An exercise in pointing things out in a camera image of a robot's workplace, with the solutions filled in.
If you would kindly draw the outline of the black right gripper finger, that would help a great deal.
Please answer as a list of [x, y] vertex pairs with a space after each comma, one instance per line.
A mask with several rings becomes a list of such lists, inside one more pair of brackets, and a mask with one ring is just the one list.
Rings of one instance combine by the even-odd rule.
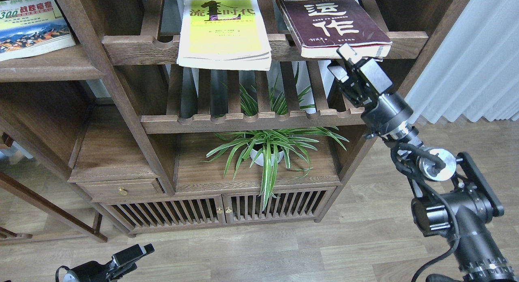
[[348, 44], [339, 47], [337, 53], [343, 59], [349, 75], [357, 75], [361, 95], [373, 94], [378, 96], [387, 92], [393, 86], [391, 79], [374, 58], [363, 58]]
[[339, 89], [348, 100], [359, 100], [361, 98], [356, 74], [349, 75], [349, 71], [337, 62], [331, 62], [328, 65], [328, 71], [335, 77]]

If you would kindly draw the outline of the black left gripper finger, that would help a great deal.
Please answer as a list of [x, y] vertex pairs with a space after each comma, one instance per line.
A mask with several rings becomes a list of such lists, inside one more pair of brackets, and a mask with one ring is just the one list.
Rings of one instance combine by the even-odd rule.
[[152, 254], [153, 252], [154, 247], [152, 244], [144, 246], [135, 244], [112, 255], [112, 266], [115, 268], [129, 267], [135, 264], [137, 260], [146, 255]]

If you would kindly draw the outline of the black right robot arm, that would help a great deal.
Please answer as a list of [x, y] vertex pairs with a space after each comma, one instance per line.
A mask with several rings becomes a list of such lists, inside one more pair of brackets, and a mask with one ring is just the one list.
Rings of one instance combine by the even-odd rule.
[[369, 128], [367, 138], [379, 136], [397, 171], [413, 191], [411, 210], [423, 236], [446, 238], [449, 250], [420, 267], [416, 281], [432, 264], [454, 254], [465, 282], [517, 282], [486, 225], [504, 214], [504, 207], [469, 154], [453, 155], [427, 147], [408, 123], [413, 110], [373, 58], [358, 55], [348, 44], [336, 49], [342, 63], [328, 65], [343, 95], [356, 107]]

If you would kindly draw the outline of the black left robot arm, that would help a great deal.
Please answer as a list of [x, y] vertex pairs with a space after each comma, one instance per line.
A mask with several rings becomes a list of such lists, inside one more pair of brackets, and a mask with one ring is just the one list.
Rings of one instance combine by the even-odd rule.
[[72, 269], [62, 265], [57, 269], [55, 279], [56, 282], [60, 281], [59, 271], [63, 268], [66, 270], [64, 282], [116, 282], [125, 274], [137, 269], [137, 260], [153, 252], [152, 244], [136, 244], [112, 255], [112, 259], [106, 264], [89, 261]]

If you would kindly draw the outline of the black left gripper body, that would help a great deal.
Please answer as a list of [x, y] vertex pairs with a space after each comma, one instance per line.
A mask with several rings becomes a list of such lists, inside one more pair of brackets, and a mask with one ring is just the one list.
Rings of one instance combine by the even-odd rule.
[[113, 258], [102, 265], [96, 261], [89, 261], [72, 269], [67, 268], [63, 277], [64, 282], [116, 282], [125, 274], [137, 269], [136, 259], [125, 263], [117, 262]]

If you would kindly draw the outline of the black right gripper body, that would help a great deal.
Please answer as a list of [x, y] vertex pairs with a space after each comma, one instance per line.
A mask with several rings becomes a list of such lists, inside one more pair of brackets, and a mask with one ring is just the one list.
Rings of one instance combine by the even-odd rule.
[[387, 93], [392, 81], [384, 73], [352, 73], [345, 79], [345, 95], [356, 107], [365, 108], [361, 119], [369, 128], [364, 138], [376, 136], [402, 139], [411, 134], [408, 123], [413, 110], [395, 93]]

